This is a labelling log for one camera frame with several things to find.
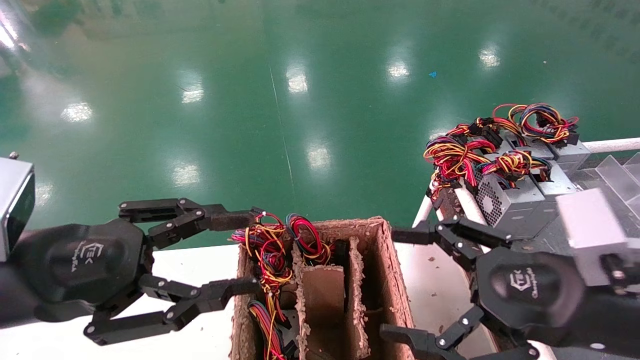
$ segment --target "camera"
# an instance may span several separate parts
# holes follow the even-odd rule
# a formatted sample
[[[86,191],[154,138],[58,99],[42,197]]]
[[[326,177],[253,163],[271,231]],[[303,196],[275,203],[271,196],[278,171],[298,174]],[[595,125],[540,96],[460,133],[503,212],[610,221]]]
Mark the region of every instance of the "camera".
[[[33,212],[33,164],[0,158],[0,263],[7,261]]]

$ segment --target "power supply unit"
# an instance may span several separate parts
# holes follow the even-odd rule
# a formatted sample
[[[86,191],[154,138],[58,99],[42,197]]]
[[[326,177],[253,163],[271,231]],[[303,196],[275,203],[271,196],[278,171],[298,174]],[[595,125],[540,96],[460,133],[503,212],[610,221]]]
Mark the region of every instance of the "power supply unit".
[[[476,178],[476,202],[488,225],[507,232],[514,240],[530,239],[538,233],[540,226],[531,222],[531,217],[545,197],[533,178],[518,180],[515,189],[502,189],[496,175]]]
[[[527,143],[526,146],[519,146],[516,136],[507,131],[502,131],[501,136],[504,142],[508,143],[514,150],[527,151],[531,153],[531,156],[542,158],[545,160],[553,160],[554,153],[548,148],[548,146],[541,141],[533,141],[531,138],[525,137],[524,140]]]
[[[530,227],[538,229],[538,232],[542,231],[547,224],[557,218],[556,197],[576,192],[575,186],[565,175],[560,165],[555,161],[549,161],[549,163],[551,164],[551,181],[539,182],[536,180],[536,174],[532,174],[533,181],[545,198],[531,215]]]
[[[565,147],[555,147],[549,145],[549,149],[554,155],[554,160],[567,176],[571,176],[580,168],[582,163],[587,160],[591,152],[582,142],[578,141],[575,145],[567,145]]]

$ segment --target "cardboard box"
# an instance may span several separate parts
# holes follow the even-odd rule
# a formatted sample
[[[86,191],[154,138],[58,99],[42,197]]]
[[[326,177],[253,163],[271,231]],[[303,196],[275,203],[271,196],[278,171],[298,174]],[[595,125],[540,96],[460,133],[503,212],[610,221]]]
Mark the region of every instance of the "cardboard box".
[[[308,266],[291,239],[297,296],[300,360],[413,360],[406,345],[383,341],[381,323],[414,327],[391,227],[381,217],[314,223],[323,241],[349,242],[349,261],[341,266]],[[238,277],[253,275],[253,263],[240,248]],[[262,359],[262,337],[247,311],[254,295],[236,297],[232,360]]]

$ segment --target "robotic hand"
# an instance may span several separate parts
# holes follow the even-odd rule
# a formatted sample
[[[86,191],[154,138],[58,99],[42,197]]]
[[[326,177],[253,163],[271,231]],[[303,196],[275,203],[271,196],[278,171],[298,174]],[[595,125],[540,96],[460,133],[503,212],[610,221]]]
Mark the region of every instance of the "robotic hand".
[[[392,236],[396,242],[437,244],[471,275],[473,306],[441,335],[381,326],[384,340],[409,345],[416,359],[465,360],[455,348],[480,324],[507,339],[510,349],[473,360],[537,359],[538,349],[527,340],[640,356],[640,300],[624,290],[640,283],[640,265],[625,266],[618,254],[603,254],[600,264],[591,264],[609,285],[588,286],[593,274],[581,273],[579,258],[512,251],[510,236],[465,218],[431,227],[422,222],[394,229]],[[479,245],[491,250],[483,254]]]
[[[35,199],[33,166],[0,158],[0,168],[0,195],[6,195],[0,197],[0,329],[93,315],[84,334],[107,345],[180,330],[201,313],[224,309],[234,295],[260,291],[252,278],[197,288],[152,275],[154,248],[204,230],[249,226],[260,209],[229,212],[188,199],[127,201],[106,224],[22,233]],[[133,224],[142,222],[162,223],[145,234]],[[174,305],[113,319],[145,293]]]

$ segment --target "cable bundle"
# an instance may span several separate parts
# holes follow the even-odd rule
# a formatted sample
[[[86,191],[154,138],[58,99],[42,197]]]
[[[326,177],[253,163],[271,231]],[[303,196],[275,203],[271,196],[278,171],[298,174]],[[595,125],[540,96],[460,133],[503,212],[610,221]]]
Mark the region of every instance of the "cable bundle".
[[[263,218],[276,220],[275,224],[263,224]],[[231,240],[241,246],[254,257],[260,267],[260,284],[264,290],[269,314],[279,323],[288,324],[287,317],[280,309],[280,288],[291,280],[293,272],[287,264],[282,235],[286,228],[274,214],[262,212],[255,218],[255,224],[238,229],[231,235]]]
[[[263,224],[263,218],[272,218],[276,220],[275,224]],[[274,214],[263,211],[255,218],[255,224],[246,229],[238,229],[231,235],[231,240],[244,245],[244,248],[251,256],[258,258],[259,250],[269,241],[279,239],[285,231],[285,226],[280,219]],[[279,246],[275,243],[269,243],[267,250],[269,252],[278,252]]]
[[[520,128],[518,125],[509,119],[504,119],[501,117],[495,117],[495,110],[493,111],[493,116],[488,118],[476,118],[471,124],[458,124],[452,130],[450,130],[447,135],[448,136],[483,136],[484,130],[486,127],[489,127],[496,131],[496,136],[498,136],[501,129],[505,129],[510,133],[513,133],[517,138],[520,145],[525,145],[524,139],[520,134]]]
[[[475,179],[475,165],[488,163],[484,156],[474,153],[474,150],[495,152],[495,146],[486,140],[475,140],[460,145],[448,136],[440,136],[427,144],[423,157],[430,161],[433,159],[435,171],[432,185],[436,190],[432,197],[437,198],[437,192],[441,188],[450,187],[460,178],[464,178],[471,186],[477,186]]]
[[[563,119],[556,109],[541,102],[531,105],[503,104],[495,108],[493,114],[505,106],[511,106],[508,113],[509,121],[515,123],[514,117],[520,114],[518,124],[523,135],[551,144],[577,142],[577,134],[573,130],[577,127],[578,117]],[[530,122],[532,115],[535,115],[533,118],[536,125]]]
[[[313,241],[309,244],[305,242],[301,235],[301,227],[306,227],[313,236]],[[291,233],[293,240],[302,252],[302,256],[311,265],[327,265],[334,253],[334,244],[327,245],[320,240],[320,235],[316,227],[306,218],[298,214],[287,215],[287,230]]]
[[[275,314],[269,315],[267,309],[260,302],[255,300],[249,301],[247,306],[249,312],[258,322],[262,339],[264,340],[264,359],[265,360],[287,360],[284,356],[284,341],[282,339],[282,331],[278,329],[274,320]]]
[[[551,164],[527,152],[515,150],[505,152],[491,163],[478,164],[476,170],[483,176],[497,175],[506,188],[513,189],[516,188],[516,181],[530,174],[532,170],[539,170],[541,181],[548,181]]]

